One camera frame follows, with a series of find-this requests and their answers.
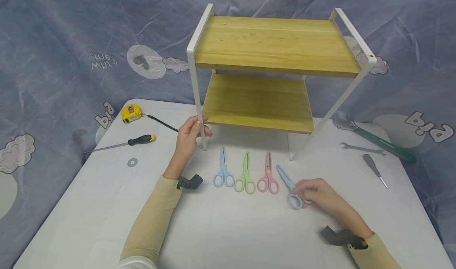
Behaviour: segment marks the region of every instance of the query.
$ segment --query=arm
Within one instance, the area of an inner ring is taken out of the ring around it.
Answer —
[[[369,228],[358,212],[345,202],[326,181],[320,178],[301,180],[296,184],[293,193],[299,193],[302,199],[313,200],[319,207],[336,218],[342,226],[366,241],[368,245],[366,249],[348,247],[360,269],[401,268],[378,235]],[[303,208],[308,206],[306,203],[302,205]]]
[[[189,118],[179,129],[174,155],[133,223],[120,255],[121,261],[132,256],[140,256],[147,258],[145,261],[142,259],[141,263],[149,264],[149,260],[156,263],[171,214],[181,197],[182,192],[176,188],[177,180],[195,152],[200,127],[201,122],[195,116]],[[204,126],[204,131],[207,136],[212,136],[212,132],[207,126]]]

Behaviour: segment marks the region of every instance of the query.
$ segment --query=wrench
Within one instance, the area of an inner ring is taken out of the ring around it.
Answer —
[[[385,150],[380,149],[380,150],[375,150],[375,149],[370,149],[370,148],[364,148],[364,147],[358,147],[358,146],[351,146],[347,143],[341,143],[342,149],[355,149],[355,150],[361,150],[362,152],[372,152],[372,153],[377,153],[381,156],[385,156]]]

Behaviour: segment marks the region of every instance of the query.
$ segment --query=green wrench handle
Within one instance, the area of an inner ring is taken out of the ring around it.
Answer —
[[[361,129],[360,127],[355,129],[353,132],[356,133],[357,135],[362,136],[366,140],[369,140],[371,143],[375,144],[376,146],[380,146],[387,152],[390,152],[393,155],[404,159],[407,162],[410,162],[410,163],[416,162],[416,158],[413,154],[411,154],[410,152],[408,152],[407,150],[405,150],[402,147],[395,146],[394,144],[387,142],[386,140],[384,140],[382,138],[379,138],[377,135],[371,134],[370,132]]]

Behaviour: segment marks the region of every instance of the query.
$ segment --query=white metal frame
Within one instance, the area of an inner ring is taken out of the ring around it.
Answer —
[[[202,108],[201,108],[201,99],[199,96],[199,89],[198,89],[198,78],[197,78],[197,67],[195,65],[195,49],[198,46],[199,39],[201,38],[202,31],[206,26],[207,20],[209,17],[214,15],[214,5],[208,4],[206,6],[206,10],[201,16],[201,19],[198,23],[195,32],[193,33],[192,38],[187,46],[187,58],[188,58],[188,67],[190,69],[190,77],[192,78],[192,89],[193,89],[193,96],[195,97],[195,106],[197,107],[197,115],[198,120],[203,122],[202,120]],[[201,124],[201,142],[202,142],[202,149],[207,150],[207,141],[206,136],[204,135],[204,124]]]
[[[353,79],[351,84],[347,87],[345,92],[340,96],[339,99],[337,99],[336,103],[331,107],[331,109],[326,113],[326,115],[321,119],[320,123],[316,126],[314,131],[311,134],[306,134],[308,137],[304,142],[304,145],[300,146],[300,149],[298,149],[293,156],[290,155],[290,160],[294,161],[298,158],[300,154],[304,152],[304,149],[306,146],[311,142],[311,140],[318,134],[318,132],[321,131],[327,120],[331,118],[331,116],[337,111],[337,109],[343,104],[343,102],[348,98],[348,96],[353,92],[353,90],[358,86],[358,84],[363,80],[364,76],[368,74],[368,72],[372,69],[372,67],[377,63],[377,57],[372,53],[366,42],[363,40],[363,38],[360,36],[356,28],[353,26],[351,21],[348,19],[347,15],[342,11],[341,8],[334,8],[334,10],[331,13],[331,16],[329,17],[329,20],[334,21],[336,23],[335,19],[336,16],[339,15],[345,26],[347,27],[348,31],[351,33],[351,35],[355,38],[356,42],[360,46],[361,50],[363,53],[366,54],[368,58],[368,62],[366,65],[363,66],[361,69],[360,73]],[[288,139],[288,146],[290,148],[290,135],[287,133],[287,139]]]
[[[195,106],[197,108],[197,114],[198,114],[198,120],[200,122],[203,122],[202,119],[202,107],[201,107],[201,101],[200,101],[200,95],[199,95],[199,89],[198,89],[198,78],[197,78],[197,69],[195,65],[195,49],[198,45],[199,39],[201,38],[202,32],[204,31],[204,28],[207,24],[207,21],[211,15],[214,15],[214,5],[213,4],[208,4],[206,7],[206,10],[204,10],[204,13],[201,16],[201,19],[198,23],[197,28],[195,29],[195,32],[193,33],[192,38],[190,39],[190,42],[187,46],[187,57],[188,57],[188,65],[190,69],[190,77],[192,79],[192,88],[193,88],[193,95],[195,97]],[[366,42],[361,38],[359,35],[358,31],[355,29],[351,21],[348,19],[348,17],[345,15],[345,13],[342,11],[340,8],[334,8],[334,10],[331,13],[331,16],[329,17],[329,20],[334,21],[336,23],[335,19],[336,16],[339,16],[345,26],[347,27],[348,31],[351,33],[351,35],[354,37],[358,45],[360,46],[361,50],[363,53],[366,54],[368,58],[368,62],[366,65],[364,65],[360,71],[359,74],[354,78],[352,83],[347,87],[345,92],[342,94],[342,96],[337,99],[336,103],[331,107],[331,109],[326,113],[326,115],[321,119],[320,123],[315,127],[314,131],[311,134],[305,134],[307,136],[306,140],[304,141],[303,145],[299,146],[299,149],[294,153],[294,155],[291,155],[290,151],[290,145],[291,145],[291,138],[290,134],[287,133],[287,139],[288,139],[288,146],[289,146],[289,153],[290,153],[290,160],[294,161],[296,158],[304,152],[304,149],[306,146],[309,144],[309,142],[320,132],[320,130],[323,128],[324,124],[331,118],[331,116],[337,111],[337,109],[343,104],[343,102],[348,98],[348,96],[353,92],[353,90],[356,88],[356,86],[363,80],[364,76],[368,74],[368,72],[373,68],[375,63],[377,62],[377,58],[375,55],[372,53]],[[201,125],[201,141],[202,141],[202,149],[207,150],[207,140],[204,135],[204,126],[203,124]]]

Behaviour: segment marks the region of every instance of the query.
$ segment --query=black and yellow screwdriver handle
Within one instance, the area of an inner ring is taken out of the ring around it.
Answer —
[[[153,134],[145,134],[142,135],[136,139],[128,140],[128,145],[129,146],[135,146],[135,145],[140,145],[143,143],[149,143],[151,141],[155,140],[155,135]]]

